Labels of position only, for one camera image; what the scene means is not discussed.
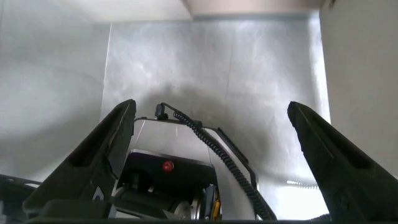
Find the black coiled cord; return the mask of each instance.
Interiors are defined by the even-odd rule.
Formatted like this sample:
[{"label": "black coiled cord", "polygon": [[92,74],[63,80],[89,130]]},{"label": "black coiled cord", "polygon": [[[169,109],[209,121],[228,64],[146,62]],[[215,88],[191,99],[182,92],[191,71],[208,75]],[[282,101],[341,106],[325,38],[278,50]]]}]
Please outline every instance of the black coiled cord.
[{"label": "black coiled cord", "polygon": [[250,182],[245,178],[242,172],[239,170],[235,162],[230,158],[227,152],[223,149],[222,145],[215,140],[208,132],[203,130],[201,126],[197,125],[194,120],[188,117],[183,112],[171,107],[166,103],[162,103],[166,107],[173,110],[173,116],[177,118],[181,123],[187,125],[192,131],[202,140],[217,156],[221,158],[224,164],[227,166],[228,170],[233,174],[238,184],[241,186],[243,191],[246,193],[250,199],[254,211],[263,220],[276,220],[276,216],[271,208],[268,206],[267,202],[263,199],[261,194],[253,187]]}]

